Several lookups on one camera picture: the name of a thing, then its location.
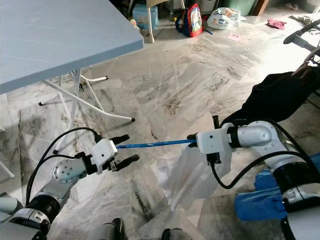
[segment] marble floor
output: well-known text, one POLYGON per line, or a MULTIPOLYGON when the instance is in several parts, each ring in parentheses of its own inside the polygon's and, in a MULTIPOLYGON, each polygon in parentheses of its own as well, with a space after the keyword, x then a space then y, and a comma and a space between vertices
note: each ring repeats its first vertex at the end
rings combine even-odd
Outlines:
MULTIPOLYGON (((101 116, 78 104, 75 126, 88 126, 105 138, 130 135, 128 143, 184 139, 188 134, 213 127, 211 115, 222 121, 239 109, 253 85, 267 74, 294 71, 308 52, 283 40, 303 25, 290 15, 306 13, 283 7, 270 8, 263 16, 248 17, 237 28, 211 29, 198 37, 185 38, 174 23, 161 20, 154 31, 155 43, 110 61, 85 69, 87 77, 109 76, 93 84, 107 112, 132 116, 134 123, 101 116), (287 22, 285 30, 265 25, 267 18, 287 22), (239 42, 227 39, 231 33, 239 42)), ((64 87, 73 88, 70 76, 64 87)), ((0 185, 0 192, 25 202, 31 172, 51 141, 68 126, 68 118, 55 91, 37 83, 0 96, 1 161, 15 178, 0 185), (38 102, 50 100, 46 105, 38 102)), ((94 104, 84 86, 80 97, 94 104)), ((320 105, 320 100, 310 96, 320 105)), ((305 102, 290 118, 281 122, 308 154, 320 152, 320 111, 305 102)), ((70 134, 62 153, 90 153, 94 141, 90 133, 70 134)), ((71 190, 70 199, 53 222, 49 240, 84 240, 98 224, 115 217, 124 220, 129 240, 159 240, 165 228, 182 228, 194 240, 281 240, 276 220, 240 221, 234 211, 237 193, 254 190, 254 177, 264 168, 255 167, 233 189, 217 188, 209 199, 194 200, 189 209, 170 210, 158 187, 152 165, 167 154, 178 154, 179 146, 126 149, 117 158, 139 154, 140 160, 119 172, 92 174, 71 190)), ((239 149, 232 156, 229 182, 255 155, 239 149)), ((46 162, 35 178, 34 195, 51 177, 53 166, 61 159, 46 162)))

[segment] black fabric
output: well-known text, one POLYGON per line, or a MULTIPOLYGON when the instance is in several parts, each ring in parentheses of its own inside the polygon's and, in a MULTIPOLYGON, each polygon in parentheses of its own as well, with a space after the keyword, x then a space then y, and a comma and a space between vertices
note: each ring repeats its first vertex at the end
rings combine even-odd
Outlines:
POLYGON ((269 74, 253 86, 242 108, 228 116, 221 125, 236 119, 269 118, 276 122, 290 117, 308 98, 320 89, 320 67, 308 66, 293 72, 269 74))

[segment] blue stick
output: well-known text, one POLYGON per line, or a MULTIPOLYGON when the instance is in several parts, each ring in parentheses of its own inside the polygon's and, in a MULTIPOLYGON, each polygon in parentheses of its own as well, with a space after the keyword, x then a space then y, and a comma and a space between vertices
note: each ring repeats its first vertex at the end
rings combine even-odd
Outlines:
POLYGON ((150 142, 150 143, 142 143, 142 144, 117 145, 115 147, 117 149, 152 148, 152 147, 173 145, 173 144, 191 144, 196 142, 197 142, 196 139, 185 139, 185 140, 176 140, 176 141, 160 141, 160 142, 150 142))
POLYGON ((205 30, 207 33, 209 33, 209 34, 211 34, 211 35, 214 34, 212 31, 209 31, 209 30, 207 30, 207 29, 205 29, 205 28, 204 28, 203 30, 205 30))

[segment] blue cloth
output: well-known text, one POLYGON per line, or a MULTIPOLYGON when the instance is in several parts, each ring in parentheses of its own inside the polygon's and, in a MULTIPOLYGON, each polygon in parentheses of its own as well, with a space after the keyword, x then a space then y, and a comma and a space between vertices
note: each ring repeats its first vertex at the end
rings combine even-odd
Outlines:
MULTIPOLYGON (((320 171, 320 152, 311 160, 320 171)), ((282 194, 268 169, 255 176, 256 191, 239 193, 235 198, 235 211, 244 221, 282 219, 287 215, 282 204, 282 194)))

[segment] red backpack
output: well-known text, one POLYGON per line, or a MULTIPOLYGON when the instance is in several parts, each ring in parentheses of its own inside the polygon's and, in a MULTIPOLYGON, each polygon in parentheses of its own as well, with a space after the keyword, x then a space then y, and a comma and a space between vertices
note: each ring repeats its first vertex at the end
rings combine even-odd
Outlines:
POLYGON ((175 28, 187 37, 195 37, 204 31, 198 4, 186 8, 175 21, 175 28))

